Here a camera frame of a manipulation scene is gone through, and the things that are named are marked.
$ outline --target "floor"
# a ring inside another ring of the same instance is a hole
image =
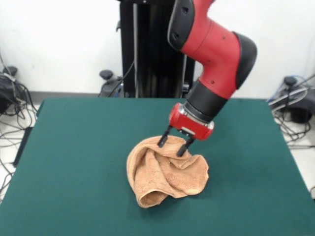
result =
[[[0,117],[0,133],[9,133],[5,136],[0,134],[0,158],[5,167],[11,172],[14,173],[15,168],[12,166],[12,162],[15,159],[16,153],[19,148],[19,143],[23,137],[23,131],[19,131],[17,128],[19,126],[28,127],[30,124],[34,125],[35,117],[31,114],[31,117],[28,115],[27,111],[24,110],[25,120],[20,119],[19,123],[17,123],[16,117],[8,117],[8,116],[1,116]],[[296,131],[303,131],[304,126],[298,125],[295,123],[288,123],[287,124],[290,128]],[[313,129],[299,141],[297,144],[299,145],[315,145],[315,118],[311,120],[311,126]],[[291,153],[296,161],[296,164],[300,170],[300,173],[303,177],[305,185],[309,191],[311,191],[312,198],[315,199],[315,148],[311,149],[296,149],[291,150]],[[0,164],[0,188],[2,186],[4,178],[8,175],[5,168]],[[5,184],[10,181],[10,175],[6,178]],[[7,187],[4,191],[0,194],[0,202],[5,196]]]

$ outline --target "table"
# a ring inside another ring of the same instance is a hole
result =
[[[1,235],[315,235],[315,204],[261,100],[230,100],[191,146],[210,166],[201,194],[140,208],[126,158],[165,130],[177,101],[46,100],[0,206]]]

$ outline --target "black device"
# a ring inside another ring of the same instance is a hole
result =
[[[0,114],[3,114],[11,104],[17,105],[26,99],[23,88],[14,78],[17,71],[16,67],[9,66],[0,73]]]

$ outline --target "towel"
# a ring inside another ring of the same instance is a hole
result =
[[[162,148],[157,146],[161,136],[143,140],[128,156],[127,177],[140,207],[159,205],[168,195],[182,198],[199,194],[209,178],[209,166],[202,155],[182,157],[176,152],[185,140],[168,136]]]

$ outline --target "white floor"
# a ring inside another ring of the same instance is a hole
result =
[[[26,112],[24,112],[26,116],[26,120],[20,120],[20,124],[23,127],[29,126],[30,118]],[[10,125],[18,126],[16,117],[8,117],[8,116],[1,116],[0,122],[5,122]],[[289,125],[292,129],[298,131],[303,131],[304,126],[298,125],[294,123],[289,123]],[[306,135],[305,138],[303,138],[301,141],[299,141],[297,144],[299,145],[315,145],[315,118],[311,120],[311,125],[313,129]],[[0,132],[1,133],[7,133],[10,131],[16,131],[17,129],[14,127],[10,127],[6,124],[0,123]],[[19,131],[17,133],[11,133],[7,134],[6,138],[13,138],[11,141],[13,143],[19,143],[23,136],[23,131]],[[15,159],[19,144],[11,147],[4,147],[7,145],[11,145],[12,143],[9,142],[6,139],[3,139],[3,137],[0,138],[0,158],[2,162],[5,164],[6,168],[10,172],[14,172],[15,168],[12,166],[12,163]],[[305,185],[309,191],[312,190],[311,195],[315,199],[315,148],[311,149],[305,149],[305,150],[292,150],[292,155],[296,161],[296,164],[300,170],[300,173],[304,179]],[[2,186],[3,180],[5,176],[7,175],[7,171],[4,169],[3,166],[0,165],[0,188]],[[0,194],[0,202],[5,196],[7,188]]]

